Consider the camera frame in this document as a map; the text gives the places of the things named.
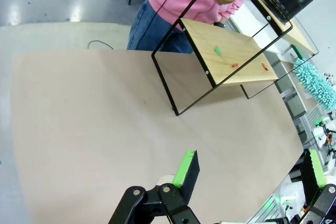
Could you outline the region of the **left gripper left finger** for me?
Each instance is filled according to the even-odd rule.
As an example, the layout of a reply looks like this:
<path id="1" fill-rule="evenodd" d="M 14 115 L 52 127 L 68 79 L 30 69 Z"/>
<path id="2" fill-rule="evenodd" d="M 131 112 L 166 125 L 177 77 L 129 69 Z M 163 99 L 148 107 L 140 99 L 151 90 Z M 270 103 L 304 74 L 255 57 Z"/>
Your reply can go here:
<path id="1" fill-rule="evenodd" d="M 188 206 L 199 172 L 197 151 L 187 151 L 172 178 L 163 177 L 151 190 L 129 187 L 109 223 L 152 223 L 161 216 L 169 223 L 199 223 Z"/>

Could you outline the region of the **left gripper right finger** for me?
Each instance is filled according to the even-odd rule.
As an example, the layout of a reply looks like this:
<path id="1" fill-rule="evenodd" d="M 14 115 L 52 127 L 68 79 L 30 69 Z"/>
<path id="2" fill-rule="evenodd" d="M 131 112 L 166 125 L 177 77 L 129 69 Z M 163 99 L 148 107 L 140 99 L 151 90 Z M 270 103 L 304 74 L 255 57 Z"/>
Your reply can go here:
<path id="1" fill-rule="evenodd" d="M 305 150 L 300 172 L 306 210 L 299 223 L 335 223 L 335 183 L 328 182 L 316 150 Z"/>

